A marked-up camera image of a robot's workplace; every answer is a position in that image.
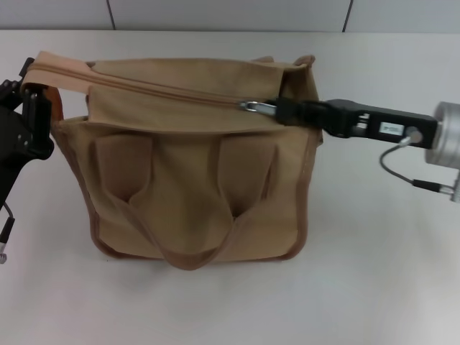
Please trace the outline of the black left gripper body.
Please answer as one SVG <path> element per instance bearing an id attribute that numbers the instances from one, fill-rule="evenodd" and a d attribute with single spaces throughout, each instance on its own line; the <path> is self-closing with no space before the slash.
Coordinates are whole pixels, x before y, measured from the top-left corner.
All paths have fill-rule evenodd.
<path id="1" fill-rule="evenodd" d="M 27 129 L 22 116 L 26 91 L 44 91 L 43 88 L 21 90 L 19 81 L 1 83 L 1 202 L 4 203 L 22 168 L 36 159 L 24 146 Z"/>

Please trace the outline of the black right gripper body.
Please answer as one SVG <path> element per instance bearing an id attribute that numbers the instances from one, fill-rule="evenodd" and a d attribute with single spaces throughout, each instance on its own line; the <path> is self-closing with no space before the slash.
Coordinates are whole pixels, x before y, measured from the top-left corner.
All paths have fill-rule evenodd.
<path id="1" fill-rule="evenodd" d="M 417 130 L 421 138 L 413 145 L 424 149 L 433 146 L 438 122 L 422 114 L 368 106 L 353 101 L 334 99 L 326 102 L 333 116 L 326 121 L 325 131 L 340 138 L 362 137 L 397 143 Z"/>

